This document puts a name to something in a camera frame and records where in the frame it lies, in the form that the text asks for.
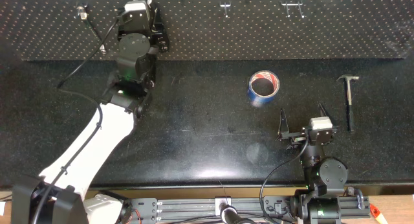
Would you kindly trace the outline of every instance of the red object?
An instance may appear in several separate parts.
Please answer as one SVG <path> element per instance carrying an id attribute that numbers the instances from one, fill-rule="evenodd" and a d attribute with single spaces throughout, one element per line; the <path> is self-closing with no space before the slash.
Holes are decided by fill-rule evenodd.
<path id="1" fill-rule="evenodd" d="M 375 207 L 373 204 L 369 204 L 369 209 L 371 210 L 372 215 L 374 218 L 378 217 L 381 214 L 381 211 Z"/>

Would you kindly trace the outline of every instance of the hammer handle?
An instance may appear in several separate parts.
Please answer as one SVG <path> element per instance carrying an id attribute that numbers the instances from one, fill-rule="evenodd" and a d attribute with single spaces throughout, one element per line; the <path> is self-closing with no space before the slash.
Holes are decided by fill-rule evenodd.
<path id="1" fill-rule="evenodd" d="M 347 106 L 347 116 L 348 116 L 348 131 L 350 133 L 354 133 L 355 125 L 354 125 L 354 112 L 352 111 L 352 105 Z"/>

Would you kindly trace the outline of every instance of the circular joint cover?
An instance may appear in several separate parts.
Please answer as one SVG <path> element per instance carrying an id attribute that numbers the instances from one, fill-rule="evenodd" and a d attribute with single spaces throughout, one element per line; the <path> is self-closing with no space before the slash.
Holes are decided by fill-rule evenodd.
<path id="1" fill-rule="evenodd" d="M 147 54 L 151 44 L 148 38 L 139 33 L 124 36 L 119 42 L 119 53 L 129 57 L 140 58 Z"/>
<path id="2" fill-rule="evenodd" d="M 343 187 L 348 178 L 348 171 L 342 162 L 336 159 L 327 159 L 319 168 L 319 176 L 329 187 Z"/>

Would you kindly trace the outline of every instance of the orange and white object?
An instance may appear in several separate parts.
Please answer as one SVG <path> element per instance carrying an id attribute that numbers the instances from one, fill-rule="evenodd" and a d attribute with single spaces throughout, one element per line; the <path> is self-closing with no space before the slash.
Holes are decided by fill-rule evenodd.
<path id="1" fill-rule="evenodd" d="M 381 211 L 376 208 L 373 204 L 369 204 L 369 209 L 371 210 L 372 215 L 379 224 L 388 224 L 384 215 L 381 214 Z"/>

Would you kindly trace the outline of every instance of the hammer head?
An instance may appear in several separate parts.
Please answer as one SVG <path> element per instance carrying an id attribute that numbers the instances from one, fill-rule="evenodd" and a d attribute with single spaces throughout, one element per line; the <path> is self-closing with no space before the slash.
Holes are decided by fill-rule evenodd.
<path id="1" fill-rule="evenodd" d="M 336 81 L 338 81 L 341 78 L 345 78 L 346 81 L 351 81 L 351 80 L 358 80 L 360 79 L 359 76 L 356 75 L 351 75 L 351 74 L 344 74 L 341 77 L 339 77 Z"/>

